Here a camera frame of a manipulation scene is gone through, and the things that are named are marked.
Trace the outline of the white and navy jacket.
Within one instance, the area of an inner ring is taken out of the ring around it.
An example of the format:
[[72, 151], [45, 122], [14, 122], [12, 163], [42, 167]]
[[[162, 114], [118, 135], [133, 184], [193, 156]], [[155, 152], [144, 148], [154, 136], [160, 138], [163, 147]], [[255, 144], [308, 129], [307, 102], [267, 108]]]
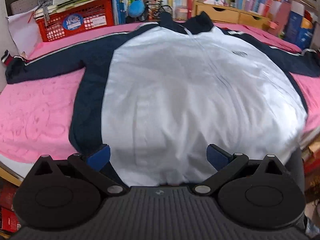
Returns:
[[201, 13], [83, 41], [31, 61], [5, 53], [7, 85], [84, 69], [68, 139], [75, 153], [102, 144], [129, 186], [197, 183], [216, 169], [216, 144], [252, 159], [287, 163], [308, 106], [292, 74], [319, 77], [319, 55], [291, 53], [222, 30]]

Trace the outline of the pink bunny towel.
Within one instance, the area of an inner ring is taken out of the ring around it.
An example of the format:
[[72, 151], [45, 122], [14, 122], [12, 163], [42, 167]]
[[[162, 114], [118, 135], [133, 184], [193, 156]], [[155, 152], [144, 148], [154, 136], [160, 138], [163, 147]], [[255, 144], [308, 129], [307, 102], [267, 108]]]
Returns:
[[[142, 27], [132, 23], [76, 34], [53, 42], [41, 42], [31, 54], [36, 59], [58, 49], [89, 41], [103, 35], [129, 32]], [[226, 31], [249, 34], [257, 40], [278, 48], [293, 49], [260, 29], [240, 24], [218, 23]], [[34, 163], [42, 154], [53, 159], [66, 159], [75, 152], [68, 139], [76, 91], [84, 69], [49, 79], [6, 85], [1, 93], [1, 161], [10, 159], [18, 164]], [[304, 132], [319, 128], [319, 77], [292, 74], [308, 106]]]

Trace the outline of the wooden drawer organizer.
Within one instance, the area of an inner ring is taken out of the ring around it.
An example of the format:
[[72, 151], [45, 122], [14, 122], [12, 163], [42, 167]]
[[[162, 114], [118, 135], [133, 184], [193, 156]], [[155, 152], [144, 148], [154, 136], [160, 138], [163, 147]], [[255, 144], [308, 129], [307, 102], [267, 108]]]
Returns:
[[205, 12], [213, 22], [217, 23], [247, 25], [263, 30], [267, 30], [270, 26], [270, 20], [267, 17], [253, 12], [239, 10], [234, 7], [195, 2], [194, 15], [199, 15], [201, 12]]

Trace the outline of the blue box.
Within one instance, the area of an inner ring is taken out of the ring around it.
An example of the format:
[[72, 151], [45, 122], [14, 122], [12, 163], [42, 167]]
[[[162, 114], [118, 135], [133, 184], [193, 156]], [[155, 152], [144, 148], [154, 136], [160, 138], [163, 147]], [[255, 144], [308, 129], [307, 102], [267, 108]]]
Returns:
[[314, 27], [311, 21], [291, 11], [285, 27], [284, 40], [304, 50], [310, 47], [313, 31]]

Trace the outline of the red plastic crate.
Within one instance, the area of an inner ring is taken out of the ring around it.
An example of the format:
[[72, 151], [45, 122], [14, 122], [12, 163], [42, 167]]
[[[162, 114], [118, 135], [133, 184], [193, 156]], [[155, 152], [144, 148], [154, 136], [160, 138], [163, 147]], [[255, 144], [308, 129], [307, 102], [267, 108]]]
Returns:
[[72, 9], [57, 12], [49, 20], [35, 20], [43, 42], [60, 40], [89, 30], [114, 25], [112, 0], [95, 0]]

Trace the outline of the blue plush ball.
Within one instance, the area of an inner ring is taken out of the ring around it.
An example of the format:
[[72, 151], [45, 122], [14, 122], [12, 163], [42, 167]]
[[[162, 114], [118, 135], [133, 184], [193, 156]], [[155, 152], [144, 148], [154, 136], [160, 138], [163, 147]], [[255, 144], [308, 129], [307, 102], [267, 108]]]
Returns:
[[127, 10], [128, 15], [131, 18], [138, 18], [143, 15], [145, 11], [145, 4], [141, 0], [132, 2]]

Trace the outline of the miniature bicycle model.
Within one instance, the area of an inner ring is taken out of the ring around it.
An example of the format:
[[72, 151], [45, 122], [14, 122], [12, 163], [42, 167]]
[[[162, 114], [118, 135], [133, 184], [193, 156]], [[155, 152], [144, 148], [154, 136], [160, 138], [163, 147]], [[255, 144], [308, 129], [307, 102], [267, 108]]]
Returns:
[[172, 7], [168, 4], [165, 4], [163, 1], [144, 0], [144, 4], [146, 9], [146, 20], [159, 20], [160, 14], [163, 12], [168, 12], [171, 16], [173, 15]]

